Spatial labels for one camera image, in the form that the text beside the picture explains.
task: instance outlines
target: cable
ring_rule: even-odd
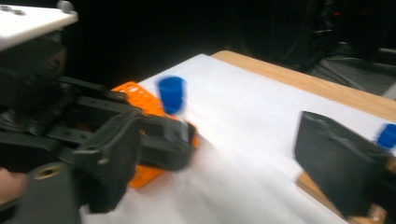
[[[353,87],[355,89],[358,89],[360,91],[366,91],[361,85],[359,85],[358,83],[356,83],[355,81],[351,80],[348,77],[345,77],[344,75],[342,75],[341,73],[335,71],[327,62],[326,59],[323,60],[323,67],[328,69],[329,71],[331,71],[334,75],[340,77],[341,79],[345,80],[347,83],[350,84],[350,87]]]
[[[390,100],[396,100],[396,82],[384,91],[382,96]]]
[[[327,58],[326,60],[329,61],[343,61],[343,60],[354,60],[354,61],[365,61],[363,59],[358,59],[358,58]],[[396,65],[391,65],[391,64],[385,64],[385,63],[373,63],[375,65],[379,66],[385,66],[385,67],[391,67],[391,68],[396,68]]]
[[[272,1],[272,12],[271,12],[271,32],[270,32],[270,59],[271,61],[274,59],[274,34],[275,34],[275,18],[276,18],[276,2],[277,0]]]
[[[294,42],[291,44],[291,47],[289,48],[289,50],[279,60],[280,63],[283,63],[283,61],[285,61],[287,58],[289,58],[289,56],[291,55],[292,52],[294,52],[295,48],[297,47],[298,43],[300,42],[301,38],[303,37],[304,28],[308,24],[308,21],[309,21],[309,9],[312,7],[311,6],[312,2],[313,1],[308,1],[308,3],[306,4],[305,16],[304,16],[303,22],[302,22],[302,24],[300,26],[299,34],[294,39]]]
[[[332,71],[329,71],[329,69],[327,67],[325,67],[324,65],[317,64],[315,66],[315,69],[317,69],[320,74],[322,74],[322,75],[334,80],[335,83],[350,87],[350,83],[348,83],[344,79],[341,79],[338,76],[332,75]]]

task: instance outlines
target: black machinery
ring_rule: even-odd
[[[116,208],[137,164],[175,171],[191,156],[190,143],[166,140],[163,118],[124,93],[63,77],[65,53],[46,37],[0,52],[0,167],[28,174],[0,223],[79,223],[83,204]]]
[[[391,154],[342,124],[303,112],[295,146],[297,162],[344,217],[365,217],[372,204],[396,221],[396,174]]]

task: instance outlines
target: blue plastic cup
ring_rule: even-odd
[[[184,79],[181,77],[165,77],[158,83],[163,110],[166,114],[175,114],[183,104]]]
[[[396,145],[396,124],[387,124],[376,144],[384,149],[392,149]]]

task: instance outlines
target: dark background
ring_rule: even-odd
[[[395,47],[390,37],[395,36],[394,0],[70,2],[79,21],[63,31],[65,74],[109,88],[224,49],[304,71],[339,41],[351,43],[368,60],[379,47]],[[56,3],[1,2],[30,7]]]

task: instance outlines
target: white paper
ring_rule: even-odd
[[[157,94],[161,77],[187,81],[187,119],[201,145],[189,167],[129,189],[116,211],[87,223],[345,223],[295,185],[301,111],[330,117],[374,139],[387,120],[205,55],[141,83]]]

